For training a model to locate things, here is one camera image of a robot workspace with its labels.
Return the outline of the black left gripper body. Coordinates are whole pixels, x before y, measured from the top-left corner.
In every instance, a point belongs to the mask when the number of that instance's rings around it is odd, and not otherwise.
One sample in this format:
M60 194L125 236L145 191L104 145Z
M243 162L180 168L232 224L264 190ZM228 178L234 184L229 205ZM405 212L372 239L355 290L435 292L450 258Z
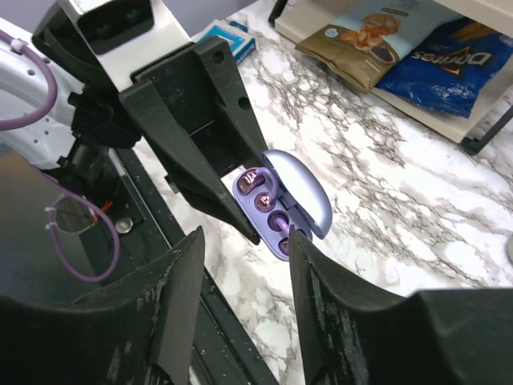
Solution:
M189 43L177 52L138 70L132 80L149 80L218 176L238 167L227 120L222 116L220 96L208 73L233 64L227 43Z

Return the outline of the lavender earbud charging case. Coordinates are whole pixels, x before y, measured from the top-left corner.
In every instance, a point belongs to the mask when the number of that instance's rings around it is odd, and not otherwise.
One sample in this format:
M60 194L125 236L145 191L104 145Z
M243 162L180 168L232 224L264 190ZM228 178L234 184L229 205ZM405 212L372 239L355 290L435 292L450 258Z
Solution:
M329 197L319 180L294 155L281 150L267 150L261 154L262 165L270 170L278 181L276 206L269 213L257 211L254 205L254 192L242 196L236 191L236 181L233 182L232 193L250 224L256 230L261 240L278 259L277 243L281 234L269 228L268 218L273 212L282 212L289 217L290 228L303 233L308 240L313 237L324 239L333 223L333 210Z

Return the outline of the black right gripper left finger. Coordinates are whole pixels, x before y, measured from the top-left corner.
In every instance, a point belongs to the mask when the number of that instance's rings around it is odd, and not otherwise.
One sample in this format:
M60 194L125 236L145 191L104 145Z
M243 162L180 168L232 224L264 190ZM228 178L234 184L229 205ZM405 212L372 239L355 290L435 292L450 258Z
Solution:
M154 321L137 302L149 282L126 289L123 278L55 306L2 296L2 383L134 384Z

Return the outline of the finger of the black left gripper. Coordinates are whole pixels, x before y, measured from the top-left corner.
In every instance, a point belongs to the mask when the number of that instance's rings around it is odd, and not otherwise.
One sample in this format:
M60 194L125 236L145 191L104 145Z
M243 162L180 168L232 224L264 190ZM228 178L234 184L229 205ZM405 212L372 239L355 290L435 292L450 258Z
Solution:
M213 109L207 144L213 146L214 163L224 168L260 166L268 147L228 43L212 36L196 43L194 53Z
M155 86L144 80L122 91L119 100L184 199L194 209L231 225L253 244L259 244L257 231L189 134L176 122Z

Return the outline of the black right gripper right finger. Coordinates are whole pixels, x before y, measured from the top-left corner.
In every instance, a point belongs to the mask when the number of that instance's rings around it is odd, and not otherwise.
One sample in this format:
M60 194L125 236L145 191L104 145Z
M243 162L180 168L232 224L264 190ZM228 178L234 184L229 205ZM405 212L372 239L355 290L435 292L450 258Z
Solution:
M421 290L402 297L289 238L308 384L509 384L512 292Z

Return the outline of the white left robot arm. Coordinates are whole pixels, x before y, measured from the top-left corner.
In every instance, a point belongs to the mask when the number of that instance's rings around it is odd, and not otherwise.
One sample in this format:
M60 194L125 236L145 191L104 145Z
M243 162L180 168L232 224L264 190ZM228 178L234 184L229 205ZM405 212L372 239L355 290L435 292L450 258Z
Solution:
M137 71L116 91L92 61L81 92L48 87L27 56L3 44L5 137L74 193L97 198L107 151L145 140L184 199L253 243L260 236L222 183L235 168L261 165L267 148L232 50L213 35Z

